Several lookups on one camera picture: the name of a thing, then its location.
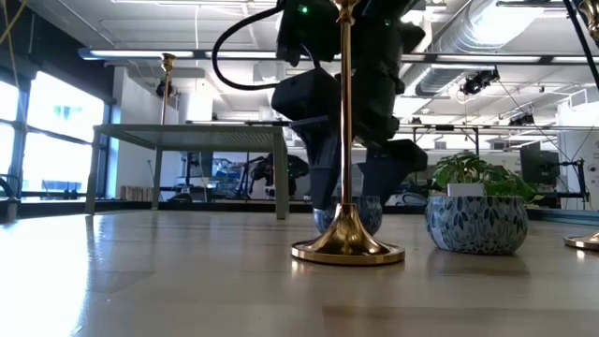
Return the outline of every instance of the wooden floor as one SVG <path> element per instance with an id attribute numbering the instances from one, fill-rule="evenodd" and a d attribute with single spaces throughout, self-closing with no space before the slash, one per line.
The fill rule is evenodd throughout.
<path id="1" fill-rule="evenodd" d="M 0 336 L 599 336 L 593 227 L 531 223 L 516 256 L 437 250 L 386 215 L 384 268 L 298 262 L 309 214 L 121 212 L 0 227 Z"/>

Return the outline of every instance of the gold stand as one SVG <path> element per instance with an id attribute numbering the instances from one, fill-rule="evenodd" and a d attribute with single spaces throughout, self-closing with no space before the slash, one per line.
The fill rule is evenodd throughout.
<path id="1" fill-rule="evenodd" d="M 160 124 L 164 125 L 167 119 L 168 95 L 170 95 L 170 72 L 175 67 L 176 56 L 169 53 L 162 54 L 162 68 L 165 70 L 165 95 L 162 98 L 162 115 Z"/>
<path id="2" fill-rule="evenodd" d="M 351 149 L 352 149 L 352 78 L 351 26 L 352 11 L 359 0 L 333 0 L 339 9 L 342 31 L 342 204 L 329 230 L 320 237 L 291 245 L 291 255 L 311 262 L 348 266 L 378 266 L 403 261 L 400 247 L 385 244 L 373 238 L 359 221 L 358 208 L 351 203 Z"/>
<path id="3" fill-rule="evenodd" d="M 565 245 L 580 248 L 599 251 L 599 232 L 592 233 L 583 237 L 577 238 L 563 238 Z"/>

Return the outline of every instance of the blue patterned pot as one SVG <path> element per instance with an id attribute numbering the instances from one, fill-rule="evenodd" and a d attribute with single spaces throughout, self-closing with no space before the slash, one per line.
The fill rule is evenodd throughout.
<path id="1" fill-rule="evenodd" d="M 441 249 L 480 255 L 509 255 L 526 239 L 524 199 L 431 197 L 427 231 Z"/>
<path id="2" fill-rule="evenodd" d="M 341 198 L 333 197 L 332 203 L 326 210 L 314 209 L 314 224 L 320 233 L 329 229 L 330 223 L 335 218 L 337 204 Z M 353 197 L 352 202 L 358 206 L 359 220 L 370 235 L 374 235 L 383 223 L 383 207 L 379 197 Z"/>

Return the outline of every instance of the ceiling duct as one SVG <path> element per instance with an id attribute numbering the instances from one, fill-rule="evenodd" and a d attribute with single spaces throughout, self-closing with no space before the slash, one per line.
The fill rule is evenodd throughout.
<path id="1" fill-rule="evenodd" d="M 496 52 L 520 35 L 542 12 L 542 8 L 497 7 L 497 0 L 473 0 L 426 52 Z M 434 96 L 463 72 L 460 68 L 413 65 L 402 80 L 407 95 Z"/>

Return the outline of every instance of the computer monitor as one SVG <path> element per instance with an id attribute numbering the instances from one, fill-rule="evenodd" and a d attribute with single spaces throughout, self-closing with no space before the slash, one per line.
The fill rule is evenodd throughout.
<path id="1" fill-rule="evenodd" d="M 551 151 L 520 150 L 522 179 L 526 183 L 555 186 L 560 176 L 560 155 Z"/>

